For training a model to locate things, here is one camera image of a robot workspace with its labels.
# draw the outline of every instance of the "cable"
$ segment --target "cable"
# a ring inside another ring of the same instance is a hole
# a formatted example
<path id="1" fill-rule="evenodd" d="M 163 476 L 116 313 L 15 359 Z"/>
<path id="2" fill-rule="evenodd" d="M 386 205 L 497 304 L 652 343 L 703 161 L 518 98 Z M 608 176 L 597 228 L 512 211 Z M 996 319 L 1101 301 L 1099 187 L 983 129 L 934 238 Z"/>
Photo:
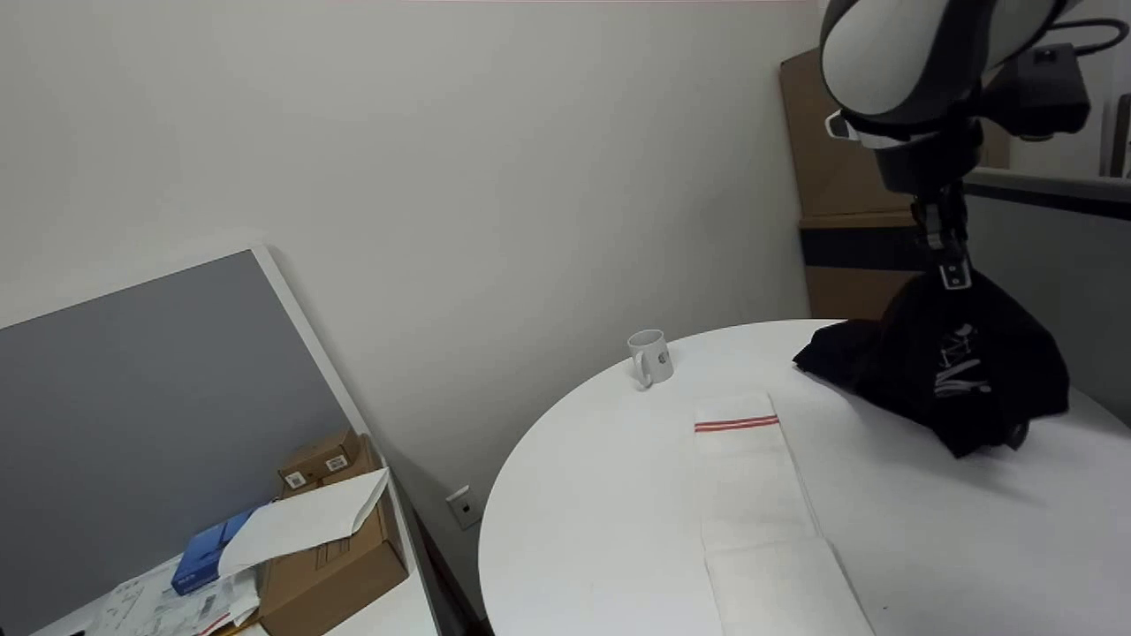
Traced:
<path id="1" fill-rule="evenodd" d="M 1096 57 L 1101 50 L 1121 48 L 1131 36 L 1126 22 L 1121 22 L 1121 17 L 1081 17 L 1081 22 L 1048 26 L 1048 32 L 1078 32 L 1078 30 L 1112 30 L 1112 39 L 1096 44 L 1096 48 L 1075 48 L 1075 57 Z"/>

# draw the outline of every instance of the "red strip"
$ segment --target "red strip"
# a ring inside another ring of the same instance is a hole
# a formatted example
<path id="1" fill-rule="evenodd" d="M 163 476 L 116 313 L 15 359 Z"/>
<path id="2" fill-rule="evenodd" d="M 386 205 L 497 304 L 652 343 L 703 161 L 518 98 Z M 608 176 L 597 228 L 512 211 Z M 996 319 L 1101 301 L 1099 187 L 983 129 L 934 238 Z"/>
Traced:
<path id="1" fill-rule="evenodd" d="M 698 420 L 695 425 L 695 436 L 703 432 L 745 432 L 745 427 L 772 427 L 781 425 L 777 413 L 767 413 L 767 416 L 743 416 L 743 420 Z"/>

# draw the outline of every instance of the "white round table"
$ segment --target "white round table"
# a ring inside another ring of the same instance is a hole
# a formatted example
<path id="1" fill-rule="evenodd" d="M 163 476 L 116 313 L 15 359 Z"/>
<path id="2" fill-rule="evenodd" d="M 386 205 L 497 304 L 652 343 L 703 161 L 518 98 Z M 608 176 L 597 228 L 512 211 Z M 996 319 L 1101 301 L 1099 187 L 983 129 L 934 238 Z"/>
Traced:
<path id="1" fill-rule="evenodd" d="M 729 634 L 703 571 L 703 502 L 729 515 L 724 502 L 762 487 L 703 487 L 691 425 L 770 397 L 814 522 L 877 636 L 1126 636 L 1131 432 L 1075 392 L 1026 449 L 954 463 L 929 432 L 790 367 L 818 324 L 679 340 L 672 383 L 636 392 L 616 364 L 553 404 L 484 508 L 493 634 Z"/>

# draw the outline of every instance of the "black cloth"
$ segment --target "black cloth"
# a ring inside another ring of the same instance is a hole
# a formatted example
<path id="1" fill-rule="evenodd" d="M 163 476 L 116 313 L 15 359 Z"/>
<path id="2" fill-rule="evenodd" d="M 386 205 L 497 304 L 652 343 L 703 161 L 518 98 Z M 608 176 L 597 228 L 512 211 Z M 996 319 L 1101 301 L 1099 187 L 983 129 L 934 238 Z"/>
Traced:
<path id="1" fill-rule="evenodd" d="M 954 455 L 1022 449 L 1027 420 L 1066 409 L 1056 340 L 1000 286 L 914 277 L 883 321 L 818 329 L 796 364 L 929 427 Z"/>

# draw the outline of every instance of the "gray partition panel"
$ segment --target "gray partition panel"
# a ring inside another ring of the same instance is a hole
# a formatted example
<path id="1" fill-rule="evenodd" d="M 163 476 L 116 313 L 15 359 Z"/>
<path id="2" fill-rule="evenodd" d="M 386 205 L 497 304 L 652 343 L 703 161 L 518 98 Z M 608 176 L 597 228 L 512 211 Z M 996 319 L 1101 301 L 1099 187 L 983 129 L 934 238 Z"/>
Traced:
<path id="1" fill-rule="evenodd" d="M 4 329 L 0 629 L 175 554 L 344 427 L 249 253 Z"/>

